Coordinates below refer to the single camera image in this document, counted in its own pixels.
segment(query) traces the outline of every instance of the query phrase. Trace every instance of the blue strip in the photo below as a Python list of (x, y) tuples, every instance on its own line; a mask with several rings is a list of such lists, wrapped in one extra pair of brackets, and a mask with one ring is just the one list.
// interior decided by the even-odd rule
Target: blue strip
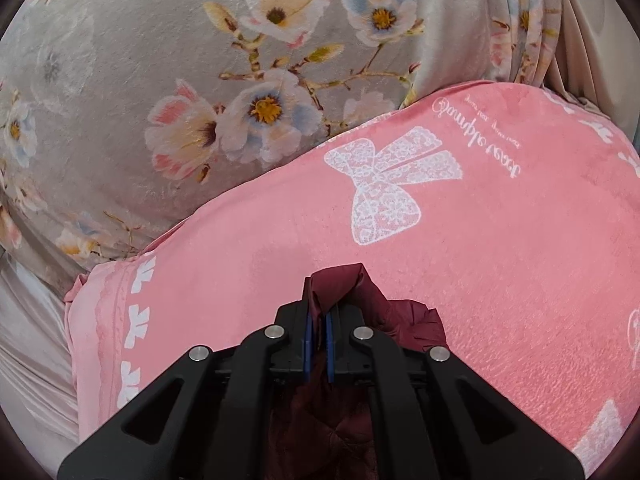
[(334, 382), (334, 327), (331, 322), (331, 313), (326, 315), (326, 376), (329, 384)]
[(303, 370), (305, 372), (305, 381), (308, 383), (311, 378), (311, 357), (313, 352), (314, 331), (311, 314), (306, 315), (305, 341), (303, 343), (303, 355), (305, 357)]

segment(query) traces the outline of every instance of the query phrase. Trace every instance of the maroon quilted jacket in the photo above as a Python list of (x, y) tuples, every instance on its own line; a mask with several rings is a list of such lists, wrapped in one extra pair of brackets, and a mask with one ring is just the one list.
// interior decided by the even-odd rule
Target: maroon quilted jacket
[[(400, 346), (426, 351), (446, 346), (436, 310), (412, 300), (387, 300), (362, 264), (332, 267), (311, 276), (309, 305), (318, 337), (319, 318), (345, 299), (362, 310), (367, 326)], [(369, 480), (378, 477), (373, 432), (363, 388), (334, 387), (326, 355), (318, 349), (311, 380), (274, 400), (267, 451), (267, 480)]]

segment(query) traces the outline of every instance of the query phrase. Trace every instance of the triangular cutout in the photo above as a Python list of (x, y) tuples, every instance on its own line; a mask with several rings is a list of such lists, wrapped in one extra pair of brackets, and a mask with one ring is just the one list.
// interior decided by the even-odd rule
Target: triangular cutout
[(124, 425), (124, 432), (147, 444), (157, 444), (183, 383), (182, 379), (174, 379), (168, 383)]
[(516, 430), (515, 424), (471, 384), (458, 379), (456, 388), (478, 432), (480, 442), (492, 444)]

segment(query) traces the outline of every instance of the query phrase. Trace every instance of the pink blanket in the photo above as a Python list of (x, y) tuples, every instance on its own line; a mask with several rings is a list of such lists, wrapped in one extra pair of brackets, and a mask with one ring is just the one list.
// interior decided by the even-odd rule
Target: pink blanket
[(545, 91), (474, 83), (236, 187), (68, 295), (81, 438), (195, 344), (273, 321), (363, 262), (588, 473), (640, 405), (640, 160)]

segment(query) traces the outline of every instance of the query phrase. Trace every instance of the round metal bolt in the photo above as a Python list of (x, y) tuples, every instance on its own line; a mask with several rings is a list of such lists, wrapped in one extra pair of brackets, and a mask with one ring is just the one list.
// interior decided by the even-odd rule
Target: round metal bolt
[(209, 357), (209, 349), (206, 346), (194, 346), (189, 350), (189, 358), (192, 361), (204, 361)]
[(434, 361), (443, 363), (451, 357), (451, 352), (444, 348), (444, 346), (434, 346), (431, 350), (429, 350), (429, 355)]
[(373, 330), (368, 326), (359, 326), (353, 330), (353, 336), (360, 341), (366, 341), (373, 337)]
[(284, 336), (284, 329), (280, 325), (271, 325), (264, 329), (264, 335), (269, 339), (279, 339)]

